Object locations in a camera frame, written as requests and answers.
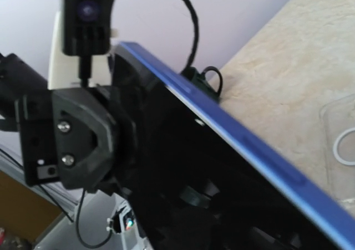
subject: camera lens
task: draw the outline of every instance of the camera lens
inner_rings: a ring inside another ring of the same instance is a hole
[[[78,17],[84,22],[94,22],[99,18],[100,8],[96,1],[81,1],[77,6]]]

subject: countertop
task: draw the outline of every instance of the countertop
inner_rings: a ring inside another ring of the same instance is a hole
[[[333,197],[320,111],[355,93],[354,30],[355,0],[290,0],[221,70],[222,108]]]

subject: white wall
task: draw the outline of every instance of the white wall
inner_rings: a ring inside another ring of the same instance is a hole
[[[288,0],[191,0],[200,18],[195,66],[223,66]],[[0,52],[16,53],[47,75],[54,15],[60,0],[0,0]],[[139,42],[175,70],[183,68],[192,23],[179,0],[116,0],[120,40]],[[19,152],[17,136],[0,144]]]

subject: tablet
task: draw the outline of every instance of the tablet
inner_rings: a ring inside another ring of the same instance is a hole
[[[120,44],[341,249],[355,249],[355,221],[304,174],[205,93],[137,43]]]

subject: clear plastic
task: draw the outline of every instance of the clear plastic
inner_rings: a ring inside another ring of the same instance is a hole
[[[326,137],[324,151],[331,195],[345,207],[354,207],[355,166],[337,161],[333,146],[341,133],[355,127],[355,94],[325,105],[320,117]],[[355,161],[355,132],[345,136],[337,149],[341,158]]]

